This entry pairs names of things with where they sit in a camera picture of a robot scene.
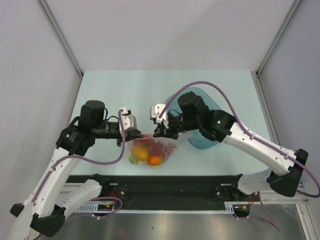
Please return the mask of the yellow toy lemon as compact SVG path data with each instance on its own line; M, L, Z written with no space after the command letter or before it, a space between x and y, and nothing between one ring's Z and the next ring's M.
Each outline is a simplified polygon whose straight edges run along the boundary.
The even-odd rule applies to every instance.
M149 151L142 145L134 145L131 149L131 154L140 161L147 161L149 158Z

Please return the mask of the purple toy grapes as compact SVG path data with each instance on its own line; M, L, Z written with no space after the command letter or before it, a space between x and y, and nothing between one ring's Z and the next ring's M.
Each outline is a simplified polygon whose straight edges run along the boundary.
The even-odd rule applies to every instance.
M165 143L163 140L154 140L153 138L137 139L133 145L141 145L148 149L149 156L161 156L163 158L171 156L177 148L174 143Z

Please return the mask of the clear pink zip top bag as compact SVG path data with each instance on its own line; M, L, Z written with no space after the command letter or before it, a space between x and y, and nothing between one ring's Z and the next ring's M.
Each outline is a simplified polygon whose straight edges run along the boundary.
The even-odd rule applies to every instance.
M178 139L171 139L153 137L153 133L145 133L142 138L127 142L130 151L128 160L133 165L159 166L191 136L191 134L179 133Z

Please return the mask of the green orange toy mango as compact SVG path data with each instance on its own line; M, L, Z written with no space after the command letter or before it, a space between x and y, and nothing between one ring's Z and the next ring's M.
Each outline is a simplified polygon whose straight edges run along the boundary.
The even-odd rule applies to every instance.
M141 160L137 157L130 156L129 162L134 165L149 165L149 166L159 166L163 163L163 158L160 156L149 156L146 160Z

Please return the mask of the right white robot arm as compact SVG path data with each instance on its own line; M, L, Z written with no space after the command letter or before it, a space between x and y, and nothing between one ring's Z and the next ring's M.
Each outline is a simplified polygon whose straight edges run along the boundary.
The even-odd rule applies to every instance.
M268 168L264 171L236 177L230 194L237 201L267 190L295 196L309 155L305 150L293 151L262 138L226 111L210 109L192 91L181 95L177 102L181 113L176 116L165 110L165 104L151 106L150 119L157 125L153 137L177 140L180 133L199 130L206 139L233 146L265 164Z

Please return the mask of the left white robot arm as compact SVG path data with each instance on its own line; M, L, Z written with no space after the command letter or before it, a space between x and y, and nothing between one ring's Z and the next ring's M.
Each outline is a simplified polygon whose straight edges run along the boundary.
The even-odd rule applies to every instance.
M27 240L31 230L50 238L77 208L95 198L105 200L110 196L108 180L95 174L79 189L59 198L60 191L80 161L98 166L114 165L123 158L126 142L141 137L136 117L128 108L120 108L115 121L109 121L107 116L108 110L103 102L88 100L81 107L80 114L61 131L40 181L24 202L15 203L10 209L16 220L8 239ZM115 140L121 147L119 157L105 162L87 158L86 152L97 139Z

